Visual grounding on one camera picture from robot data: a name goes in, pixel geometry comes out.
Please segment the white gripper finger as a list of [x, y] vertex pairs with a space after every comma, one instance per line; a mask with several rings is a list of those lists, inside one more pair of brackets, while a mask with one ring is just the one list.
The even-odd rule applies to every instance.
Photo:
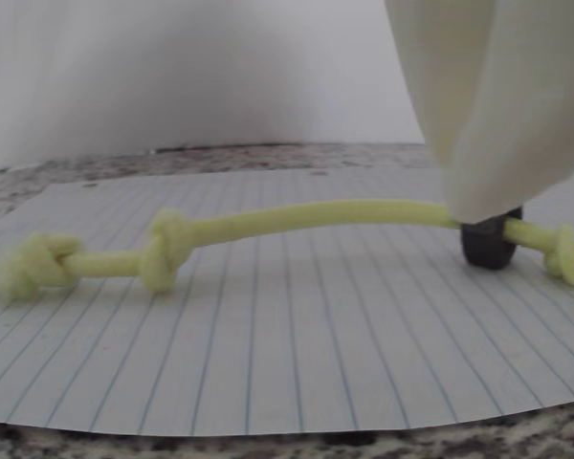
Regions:
[[574, 174], [574, 1], [389, 1], [452, 217], [477, 223]]

